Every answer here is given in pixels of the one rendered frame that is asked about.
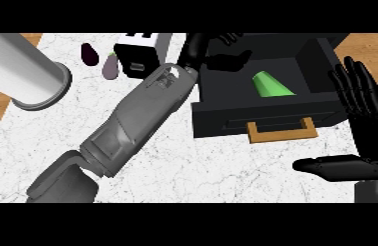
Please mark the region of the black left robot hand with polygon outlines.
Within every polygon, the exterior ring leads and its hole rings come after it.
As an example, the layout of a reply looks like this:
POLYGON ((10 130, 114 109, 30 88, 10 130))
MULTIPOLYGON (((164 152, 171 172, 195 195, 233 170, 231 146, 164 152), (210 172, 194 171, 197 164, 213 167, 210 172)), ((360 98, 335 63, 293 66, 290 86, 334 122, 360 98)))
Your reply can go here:
POLYGON ((195 70, 207 65, 210 70, 239 71, 250 60, 253 51, 247 50, 236 56, 226 54, 208 56, 207 49, 213 39, 219 39, 226 46, 231 46, 242 36, 242 33, 188 33, 177 64, 195 70))

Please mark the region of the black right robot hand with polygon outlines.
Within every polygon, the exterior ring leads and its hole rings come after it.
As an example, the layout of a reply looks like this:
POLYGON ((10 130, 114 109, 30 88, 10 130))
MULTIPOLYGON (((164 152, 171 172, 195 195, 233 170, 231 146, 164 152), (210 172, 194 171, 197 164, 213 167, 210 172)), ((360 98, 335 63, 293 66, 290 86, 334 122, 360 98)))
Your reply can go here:
POLYGON ((329 182, 378 180, 378 84, 365 64, 350 56, 328 75, 346 109, 357 155, 300 159, 293 168, 329 182))

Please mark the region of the green cup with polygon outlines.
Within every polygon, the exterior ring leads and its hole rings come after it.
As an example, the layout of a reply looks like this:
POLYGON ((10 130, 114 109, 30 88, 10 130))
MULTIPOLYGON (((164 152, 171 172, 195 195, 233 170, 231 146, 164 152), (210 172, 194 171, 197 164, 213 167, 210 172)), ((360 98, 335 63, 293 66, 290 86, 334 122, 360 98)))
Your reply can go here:
POLYGON ((254 75, 253 83, 257 93, 263 98, 295 95, 295 93, 266 71, 260 71, 254 75))

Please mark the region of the dark grey drawer front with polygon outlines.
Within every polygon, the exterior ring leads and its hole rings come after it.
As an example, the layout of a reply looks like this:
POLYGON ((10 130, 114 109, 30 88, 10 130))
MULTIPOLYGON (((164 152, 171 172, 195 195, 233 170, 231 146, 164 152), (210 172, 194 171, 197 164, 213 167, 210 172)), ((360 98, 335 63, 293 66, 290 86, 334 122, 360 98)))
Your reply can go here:
POLYGON ((257 124, 260 132, 298 129, 306 117, 312 118, 316 128, 334 126, 347 119, 335 92, 194 103, 194 137, 245 134, 248 122, 257 124))

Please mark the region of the dark grey open drawer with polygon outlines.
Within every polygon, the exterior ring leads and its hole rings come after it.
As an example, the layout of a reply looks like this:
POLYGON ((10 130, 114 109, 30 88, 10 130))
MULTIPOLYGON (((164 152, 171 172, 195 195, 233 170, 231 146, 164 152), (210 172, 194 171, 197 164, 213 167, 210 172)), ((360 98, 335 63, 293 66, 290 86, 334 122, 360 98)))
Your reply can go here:
POLYGON ((211 56, 236 56, 247 50, 253 54, 236 72, 201 69, 197 103, 263 98, 253 84, 253 76, 260 71, 278 79, 295 93, 294 96, 335 92, 328 72, 340 63, 334 48, 346 37, 344 33, 247 33, 231 46, 217 39, 211 40, 211 56))

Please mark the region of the black and white appliance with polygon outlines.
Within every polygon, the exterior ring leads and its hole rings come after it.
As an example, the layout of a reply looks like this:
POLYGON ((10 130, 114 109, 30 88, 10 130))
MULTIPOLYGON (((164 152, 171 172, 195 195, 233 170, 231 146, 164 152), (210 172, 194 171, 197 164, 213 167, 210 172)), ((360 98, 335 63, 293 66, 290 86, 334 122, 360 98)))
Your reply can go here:
POLYGON ((171 33, 123 33, 114 52, 130 78, 145 79, 166 63, 171 33))

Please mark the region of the pale purple eggplant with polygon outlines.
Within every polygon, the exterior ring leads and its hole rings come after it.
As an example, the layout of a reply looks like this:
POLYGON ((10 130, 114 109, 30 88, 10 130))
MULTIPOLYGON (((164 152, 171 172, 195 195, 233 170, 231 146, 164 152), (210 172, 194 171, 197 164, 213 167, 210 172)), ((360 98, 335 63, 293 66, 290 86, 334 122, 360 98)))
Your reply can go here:
POLYGON ((115 53, 108 55, 106 61, 104 63, 102 75, 106 80, 114 80, 118 77, 118 57, 115 53))

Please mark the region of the dark purple eggplant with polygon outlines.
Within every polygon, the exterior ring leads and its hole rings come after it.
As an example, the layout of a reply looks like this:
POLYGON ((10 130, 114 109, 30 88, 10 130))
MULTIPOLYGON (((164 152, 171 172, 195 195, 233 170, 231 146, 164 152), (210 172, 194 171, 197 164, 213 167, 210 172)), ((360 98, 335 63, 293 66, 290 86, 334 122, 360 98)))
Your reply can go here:
POLYGON ((81 44, 81 60, 87 66, 96 66, 99 63, 99 55, 89 43, 81 44))

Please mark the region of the large pale grey cylinder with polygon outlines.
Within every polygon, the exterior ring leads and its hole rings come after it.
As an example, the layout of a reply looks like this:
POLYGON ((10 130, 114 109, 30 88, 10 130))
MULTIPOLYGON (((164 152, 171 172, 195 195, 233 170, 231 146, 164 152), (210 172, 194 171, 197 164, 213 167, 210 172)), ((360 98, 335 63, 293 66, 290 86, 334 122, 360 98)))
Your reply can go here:
POLYGON ((73 83, 68 67, 53 62, 19 33, 0 33, 0 92, 27 111, 49 108, 73 83))

